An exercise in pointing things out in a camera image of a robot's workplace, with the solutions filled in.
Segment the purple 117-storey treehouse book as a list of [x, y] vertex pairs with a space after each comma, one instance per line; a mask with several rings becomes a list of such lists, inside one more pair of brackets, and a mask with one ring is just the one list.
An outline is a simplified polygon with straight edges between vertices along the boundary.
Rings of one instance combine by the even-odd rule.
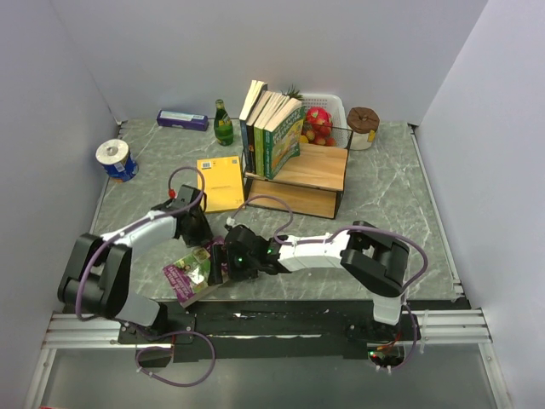
[[221, 236], [216, 236], [204, 247], [191, 248], [188, 254], [163, 268], [163, 274], [183, 308], [188, 308], [205, 298], [229, 280], [227, 265], [223, 264], [221, 266], [222, 283], [208, 285], [212, 245], [222, 245], [223, 241]]

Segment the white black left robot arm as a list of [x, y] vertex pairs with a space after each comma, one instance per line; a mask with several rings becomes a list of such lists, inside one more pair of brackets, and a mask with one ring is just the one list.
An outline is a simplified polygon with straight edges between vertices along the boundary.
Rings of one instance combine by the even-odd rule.
[[213, 234], [201, 209], [206, 203], [203, 191], [182, 185], [173, 198], [124, 228], [82, 234], [60, 280], [59, 301], [91, 318], [137, 325], [151, 343], [163, 340], [169, 331], [168, 307], [129, 289], [132, 261], [171, 239], [183, 239], [188, 247], [209, 243]]

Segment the green 104-storey treehouse book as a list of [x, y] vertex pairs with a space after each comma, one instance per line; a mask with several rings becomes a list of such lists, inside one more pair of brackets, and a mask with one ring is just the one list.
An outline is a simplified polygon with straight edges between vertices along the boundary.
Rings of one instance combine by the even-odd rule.
[[300, 136], [306, 116], [300, 100], [290, 98], [265, 125], [264, 177], [272, 180], [288, 159], [300, 154]]

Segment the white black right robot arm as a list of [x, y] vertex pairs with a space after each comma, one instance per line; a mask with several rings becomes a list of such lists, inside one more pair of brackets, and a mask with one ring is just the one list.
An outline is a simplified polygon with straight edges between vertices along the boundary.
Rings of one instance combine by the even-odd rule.
[[334, 233], [312, 237], [279, 235], [265, 239], [245, 225], [227, 228], [211, 247], [209, 285], [255, 278], [259, 272], [291, 274], [311, 268], [343, 269], [372, 295], [373, 332], [391, 339], [402, 329], [405, 270], [409, 247], [398, 237], [367, 222], [354, 222]]

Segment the green 65-storey treehouse book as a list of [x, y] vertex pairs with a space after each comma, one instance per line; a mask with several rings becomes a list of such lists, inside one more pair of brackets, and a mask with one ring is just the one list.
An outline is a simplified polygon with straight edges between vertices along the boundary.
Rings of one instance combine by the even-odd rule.
[[260, 115], [254, 123], [255, 139], [255, 171], [258, 176], [264, 176], [264, 147], [265, 136], [264, 129], [270, 119], [279, 111], [289, 100], [287, 95], [278, 92], [271, 93], [267, 104], [261, 110]]

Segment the dark blue paperback book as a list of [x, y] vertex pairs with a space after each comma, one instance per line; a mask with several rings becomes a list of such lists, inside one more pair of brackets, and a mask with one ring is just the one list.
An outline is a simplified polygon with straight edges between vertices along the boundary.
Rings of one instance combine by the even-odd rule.
[[254, 170], [254, 162], [252, 153], [250, 152], [250, 116], [255, 109], [261, 95], [268, 90], [268, 83], [261, 80], [252, 80], [250, 88], [245, 96], [242, 110], [238, 116], [243, 154], [245, 162], [245, 170], [251, 172]]

